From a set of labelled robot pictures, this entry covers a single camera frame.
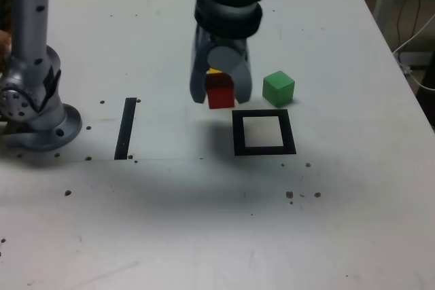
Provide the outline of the person's hand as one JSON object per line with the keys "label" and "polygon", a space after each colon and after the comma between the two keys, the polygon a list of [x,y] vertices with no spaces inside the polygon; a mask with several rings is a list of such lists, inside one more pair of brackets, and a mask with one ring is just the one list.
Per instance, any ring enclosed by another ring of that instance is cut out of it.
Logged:
{"label": "person's hand", "polygon": [[8,56],[11,52],[12,39],[6,31],[0,31],[0,51],[2,56]]}

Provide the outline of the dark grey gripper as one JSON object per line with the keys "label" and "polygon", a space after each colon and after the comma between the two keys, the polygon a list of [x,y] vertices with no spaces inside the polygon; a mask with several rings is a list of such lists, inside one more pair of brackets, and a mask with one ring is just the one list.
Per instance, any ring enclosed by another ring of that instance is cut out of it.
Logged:
{"label": "dark grey gripper", "polygon": [[252,78],[246,39],[218,37],[197,25],[190,70],[190,94],[195,103],[204,103],[205,76],[210,67],[231,77],[234,97],[238,103],[250,100]]}

